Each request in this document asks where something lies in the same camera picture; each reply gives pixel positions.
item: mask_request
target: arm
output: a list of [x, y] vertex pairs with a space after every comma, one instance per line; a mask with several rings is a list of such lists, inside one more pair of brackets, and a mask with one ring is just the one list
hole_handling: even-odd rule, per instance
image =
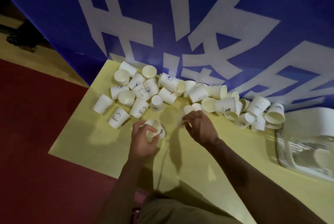
[[183, 117], [183, 121], [190, 136], [218, 162], [258, 224], [325, 224], [299, 200], [247, 163], [219, 139], [212, 122], [202, 111], [190, 112]]
[[128, 160], [98, 215], [98, 224], [128, 224], [130, 222], [139, 172], [145, 161], [156, 153], [156, 144], [159, 140], [159, 135], [157, 135], [150, 143], [147, 141], [147, 130], [152, 132], [156, 130], [149, 125], [140, 128], [139, 126], [144, 123], [145, 121], [139, 121], [133, 125]]

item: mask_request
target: person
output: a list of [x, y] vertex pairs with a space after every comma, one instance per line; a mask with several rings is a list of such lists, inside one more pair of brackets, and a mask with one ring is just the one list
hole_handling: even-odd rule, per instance
[[[183, 117], [190, 136], [218, 162], [236, 193], [257, 224], [312, 223], [323, 224], [315, 213], [290, 193], [275, 184], [229, 148], [202, 111]], [[121, 174], [98, 217], [98, 224], [128, 224], [139, 172], [144, 162], [157, 152], [158, 136], [146, 139], [148, 130], [156, 132], [145, 121], [133, 124], [129, 156]], [[240, 223], [230, 216], [217, 215], [203, 209], [183, 205], [168, 198], [144, 202], [136, 224], [146, 223]]]

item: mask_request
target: red carpet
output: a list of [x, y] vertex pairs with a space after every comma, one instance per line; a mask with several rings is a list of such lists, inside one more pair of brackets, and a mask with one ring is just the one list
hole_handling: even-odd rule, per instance
[[0, 60], [0, 223], [92, 223], [115, 179], [48, 154], [87, 91]]

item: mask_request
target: hand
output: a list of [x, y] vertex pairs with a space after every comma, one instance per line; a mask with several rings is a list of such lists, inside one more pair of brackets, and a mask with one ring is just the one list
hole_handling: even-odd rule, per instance
[[128, 158], [129, 162], [144, 164], [149, 157], [157, 152], [156, 145], [159, 140], [159, 134], [154, 136], [151, 142], [148, 142], [146, 139], [146, 132], [148, 130], [157, 132], [157, 130], [150, 125], [139, 127], [143, 124], [145, 124], [145, 121], [138, 121], [133, 124]]
[[219, 138], [211, 120], [201, 110], [189, 112], [182, 120], [190, 136], [202, 146], [211, 144]]

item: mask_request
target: person's right hand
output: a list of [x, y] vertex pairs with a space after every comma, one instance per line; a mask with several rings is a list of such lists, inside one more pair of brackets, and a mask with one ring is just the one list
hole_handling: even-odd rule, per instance
[[189, 112], [182, 120], [190, 136], [202, 146], [213, 143], [219, 138], [211, 120], [201, 110]]

